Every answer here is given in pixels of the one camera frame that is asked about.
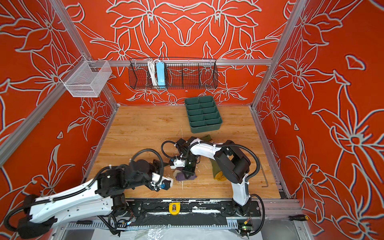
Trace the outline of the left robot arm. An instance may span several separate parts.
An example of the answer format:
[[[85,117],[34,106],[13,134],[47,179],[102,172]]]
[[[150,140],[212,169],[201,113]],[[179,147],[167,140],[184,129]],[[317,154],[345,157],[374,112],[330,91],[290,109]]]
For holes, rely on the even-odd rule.
[[[125,190],[140,186],[156,192],[170,189],[173,179],[164,176],[165,164],[160,154],[153,149],[142,152],[154,153],[157,159],[149,163],[136,160],[134,155],[129,164],[104,167],[93,179],[77,187],[51,196],[27,196],[21,207],[5,216],[5,228],[22,239],[32,239],[60,224],[124,215],[128,211]]]

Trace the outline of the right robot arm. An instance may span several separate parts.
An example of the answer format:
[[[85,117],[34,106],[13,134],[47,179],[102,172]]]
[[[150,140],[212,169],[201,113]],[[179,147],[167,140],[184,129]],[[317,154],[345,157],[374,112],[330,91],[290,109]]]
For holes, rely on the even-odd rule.
[[[179,182],[196,179],[195,171],[200,158],[210,159],[214,178],[224,178],[232,185],[232,202],[229,208],[223,209],[226,214],[250,215],[252,197],[261,199],[249,193],[249,180],[261,169],[260,159],[242,145],[230,140],[216,144],[191,137],[187,141],[164,141],[161,151],[169,159],[174,177]]]

